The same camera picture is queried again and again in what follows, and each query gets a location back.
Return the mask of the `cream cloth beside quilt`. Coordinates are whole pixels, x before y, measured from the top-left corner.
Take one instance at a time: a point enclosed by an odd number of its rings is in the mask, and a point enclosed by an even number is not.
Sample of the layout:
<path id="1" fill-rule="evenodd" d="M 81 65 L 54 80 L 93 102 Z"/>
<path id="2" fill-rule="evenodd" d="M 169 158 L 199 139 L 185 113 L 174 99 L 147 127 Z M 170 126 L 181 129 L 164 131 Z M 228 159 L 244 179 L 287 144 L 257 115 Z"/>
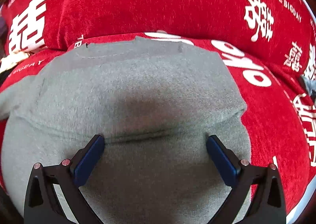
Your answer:
<path id="1" fill-rule="evenodd" d="M 19 51 L 19 52 L 12 53 L 5 58 L 2 58 L 1 59 L 0 73 L 3 73 L 7 70 L 12 69 L 20 62 L 29 58 L 30 55 L 31 55 L 31 53 L 29 53 L 29 52 Z"/>

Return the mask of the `grey knit garment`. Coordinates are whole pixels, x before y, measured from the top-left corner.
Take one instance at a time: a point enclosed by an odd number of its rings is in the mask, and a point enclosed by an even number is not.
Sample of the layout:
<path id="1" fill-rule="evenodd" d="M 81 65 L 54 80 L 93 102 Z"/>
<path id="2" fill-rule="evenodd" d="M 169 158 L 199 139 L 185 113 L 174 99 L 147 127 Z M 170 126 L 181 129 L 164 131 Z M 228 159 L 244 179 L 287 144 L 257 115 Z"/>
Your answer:
<path id="1" fill-rule="evenodd" d="M 22 212 L 33 164 L 58 164 L 100 134 L 81 192 L 104 223 L 207 223 L 230 191 L 207 136 L 248 158 L 245 110 L 215 50 L 141 37 L 81 46 L 1 93 L 5 187 Z"/>

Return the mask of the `red folded quilt white characters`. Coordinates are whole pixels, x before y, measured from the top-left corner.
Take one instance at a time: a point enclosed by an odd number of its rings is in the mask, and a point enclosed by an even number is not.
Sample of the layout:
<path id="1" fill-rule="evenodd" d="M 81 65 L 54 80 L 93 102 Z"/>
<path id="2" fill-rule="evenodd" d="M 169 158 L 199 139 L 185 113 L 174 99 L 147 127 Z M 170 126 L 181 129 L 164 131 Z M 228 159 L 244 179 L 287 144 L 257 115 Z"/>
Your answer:
<path id="1" fill-rule="evenodd" d="M 163 30 L 223 40 L 286 73 L 315 77 L 315 25 L 303 0 L 6 0 L 2 16 L 7 54 Z"/>

